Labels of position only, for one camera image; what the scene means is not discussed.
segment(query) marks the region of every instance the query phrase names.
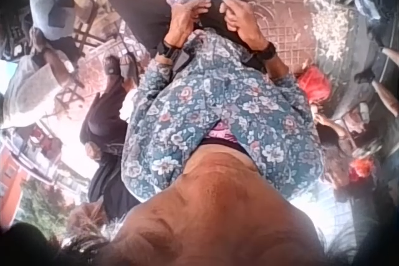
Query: gray shirt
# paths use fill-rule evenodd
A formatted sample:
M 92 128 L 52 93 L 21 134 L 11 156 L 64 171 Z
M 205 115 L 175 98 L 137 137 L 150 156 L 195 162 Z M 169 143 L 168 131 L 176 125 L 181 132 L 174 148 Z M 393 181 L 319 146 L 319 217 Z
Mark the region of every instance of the gray shirt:
M 49 40 L 58 40 L 74 33 L 75 9 L 61 7 L 59 0 L 30 0 L 33 24 Z M 61 27 L 50 26 L 50 18 L 56 18 Z

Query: crowd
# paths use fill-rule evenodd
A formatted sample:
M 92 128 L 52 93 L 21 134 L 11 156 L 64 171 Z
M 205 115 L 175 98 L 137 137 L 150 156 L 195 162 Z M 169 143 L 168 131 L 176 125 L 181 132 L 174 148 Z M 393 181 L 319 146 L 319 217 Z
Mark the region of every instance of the crowd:
M 118 57 L 105 59 L 107 87 L 80 132 L 99 168 L 90 202 L 69 217 L 69 244 L 18 224 L 1 232 L 2 253 L 30 265 L 390 265 L 388 246 L 354 259 L 326 253 L 310 218 L 289 203 L 320 178 L 345 201 L 373 161 L 353 157 L 351 132 L 319 112 L 322 102 L 297 84 L 246 0 L 108 1 L 151 61 L 135 86 Z M 29 3 L 32 53 L 0 95 L 2 129 L 38 121 L 73 80 L 75 18 L 88 22 L 96 8 Z M 130 55 L 122 64 L 138 68 Z M 398 116 L 371 70 L 355 79 Z M 133 87 L 127 123 L 119 110 Z M 100 230 L 115 219 L 123 222 L 108 240 Z M 387 241 L 397 227 L 384 225 L 368 238 Z

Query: red bag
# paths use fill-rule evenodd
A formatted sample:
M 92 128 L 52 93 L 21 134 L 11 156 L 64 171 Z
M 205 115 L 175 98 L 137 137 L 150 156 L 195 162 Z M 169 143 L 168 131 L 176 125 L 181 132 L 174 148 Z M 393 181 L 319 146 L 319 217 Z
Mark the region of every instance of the red bag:
M 321 103 L 330 97 L 330 80 L 315 65 L 308 67 L 297 81 L 310 103 Z

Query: sky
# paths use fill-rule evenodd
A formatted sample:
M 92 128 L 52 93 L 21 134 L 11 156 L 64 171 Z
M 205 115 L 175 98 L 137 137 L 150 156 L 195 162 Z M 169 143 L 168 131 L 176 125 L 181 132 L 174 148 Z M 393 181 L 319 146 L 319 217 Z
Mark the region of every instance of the sky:
M 0 93 L 4 94 L 8 83 L 17 69 L 17 64 L 0 60 Z

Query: skin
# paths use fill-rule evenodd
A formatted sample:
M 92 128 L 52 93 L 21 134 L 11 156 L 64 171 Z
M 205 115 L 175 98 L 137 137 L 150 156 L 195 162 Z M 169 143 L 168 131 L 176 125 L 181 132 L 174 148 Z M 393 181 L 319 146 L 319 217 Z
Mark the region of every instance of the skin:
M 224 0 L 230 30 L 252 49 L 267 47 L 245 2 Z M 181 47 L 205 0 L 172 9 L 165 41 Z M 169 61 L 158 55 L 156 60 Z M 272 78 L 288 73 L 277 56 Z M 253 161 L 221 145 L 200 146 L 166 190 L 133 208 L 99 265 L 320 265 L 322 248 L 312 221 L 258 173 Z

